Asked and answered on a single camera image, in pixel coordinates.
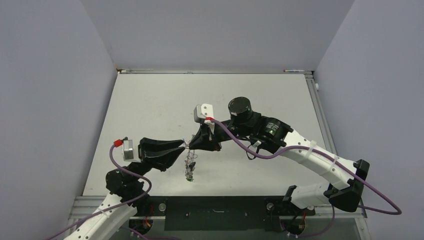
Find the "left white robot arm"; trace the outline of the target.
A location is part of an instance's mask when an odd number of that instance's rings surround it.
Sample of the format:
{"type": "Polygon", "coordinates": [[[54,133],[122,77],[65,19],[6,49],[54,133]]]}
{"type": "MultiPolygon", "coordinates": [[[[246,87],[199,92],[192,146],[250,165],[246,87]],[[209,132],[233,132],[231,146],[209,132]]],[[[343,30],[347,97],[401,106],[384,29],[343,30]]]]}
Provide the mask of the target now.
{"type": "Polygon", "coordinates": [[[127,137],[113,142],[109,158],[115,169],[105,176],[108,194],[94,212],[70,227],[68,240],[108,240],[135,215],[150,217],[157,203],[151,201],[151,170],[165,172],[185,150],[184,141],[142,138],[137,147],[127,137]]]}

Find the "round steel key organizer disc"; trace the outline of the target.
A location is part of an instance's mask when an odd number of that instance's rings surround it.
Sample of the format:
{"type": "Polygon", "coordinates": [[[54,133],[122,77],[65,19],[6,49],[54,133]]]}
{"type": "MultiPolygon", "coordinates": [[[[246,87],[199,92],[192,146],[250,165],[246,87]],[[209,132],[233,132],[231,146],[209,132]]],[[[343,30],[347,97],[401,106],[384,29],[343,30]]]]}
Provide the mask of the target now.
{"type": "Polygon", "coordinates": [[[194,170],[195,170],[195,167],[194,167],[193,170],[191,170],[189,168],[189,164],[192,163],[192,162],[196,162],[195,159],[197,158],[197,155],[195,153],[195,150],[191,150],[189,148],[189,145],[190,145],[190,143],[192,141],[193,136],[194,135],[192,135],[192,137],[191,137],[190,140],[187,140],[187,141],[184,140],[184,147],[187,150],[186,157],[184,158],[184,167],[185,167],[184,176],[185,176],[185,179],[186,178],[193,178],[194,179],[194,170]]]}

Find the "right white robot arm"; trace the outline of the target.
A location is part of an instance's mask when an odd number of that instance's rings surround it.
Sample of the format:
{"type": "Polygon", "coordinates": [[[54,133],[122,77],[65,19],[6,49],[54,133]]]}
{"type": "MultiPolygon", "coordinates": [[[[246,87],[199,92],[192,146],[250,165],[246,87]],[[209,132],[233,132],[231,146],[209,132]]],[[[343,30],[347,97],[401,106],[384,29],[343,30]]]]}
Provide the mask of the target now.
{"type": "Polygon", "coordinates": [[[353,213],[359,208],[368,175],[369,163],[341,158],[310,141],[285,122],[264,116],[252,109],[248,98],[240,96],[228,104],[230,118],[218,121],[211,104],[198,104],[193,118],[199,130],[192,138],[191,150],[219,151],[222,143],[241,144],[245,138],[250,146],[244,150],[256,158],[270,160],[285,157],[324,178],[323,183],[288,188],[282,207],[289,214],[320,205],[353,213]]]}

